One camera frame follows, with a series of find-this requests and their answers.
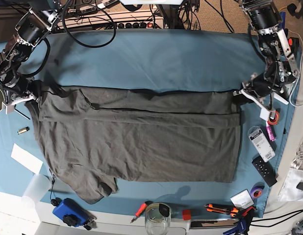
gray t-shirt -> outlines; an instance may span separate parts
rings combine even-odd
[[[63,89],[26,106],[49,167],[87,203],[116,192],[115,178],[232,181],[241,140],[232,92]]]

red handle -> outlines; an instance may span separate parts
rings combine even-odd
[[[139,217],[140,214],[143,213],[143,211],[146,209],[146,207],[147,207],[147,204],[144,202],[144,203],[141,205],[140,209],[138,209],[137,213],[135,213],[135,216],[136,216],[136,217]]]

screwdriver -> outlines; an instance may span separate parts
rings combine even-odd
[[[137,213],[135,213],[133,219],[131,220],[131,223],[133,223],[144,212],[144,210],[146,209],[146,207],[148,205],[150,205],[151,203],[152,203],[151,201],[144,202],[141,205],[140,209],[138,209]]]

blue table surface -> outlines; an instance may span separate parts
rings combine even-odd
[[[75,34],[85,43],[100,44],[109,40],[111,31]],[[61,85],[151,89],[164,91],[228,91],[239,89],[251,74],[264,71],[246,34],[226,34],[186,30],[118,30],[115,40],[99,49],[84,48],[65,34],[50,35],[51,53],[43,71],[36,79],[55,79]],[[46,46],[39,45],[21,67],[24,73],[36,70],[45,55]],[[277,140],[272,144],[276,156],[270,160],[277,169],[294,108],[275,101],[280,122],[274,127]],[[29,115],[23,105],[18,109]],[[54,195],[72,198],[86,210],[133,215],[146,200],[166,202],[173,217],[181,218],[183,209],[192,209],[193,218],[221,218],[223,215],[206,212],[207,203],[230,204],[230,197],[255,185],[264,185],[263,195],[255,200],[257,216],[264,213],[270,189],[251,164],[257,151],[247,132],[254,125],[264,126],[255,104],[242,106],[242,140],[235,177],[232,183],[168,182],[142,183],[117,180],[119,191],[89,205],[82,201],[60,180]],[[30,131],[17,131],[29,126]],[[48,166],[35,141],[32,122],[17,113],[0,113],[0,191],[22,196],[33,173],[13,160],[11,150],[16,143],[44,161],[41,174],[50,175]],[[48,192],[42,199],[50,202]]]

clear glass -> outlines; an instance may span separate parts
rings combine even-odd
[[[159,204],[150,204],[145,210],[145,228],[148,235],[166,235],[170,228],[171,209],[169,216],[164,217],[159,212]]]

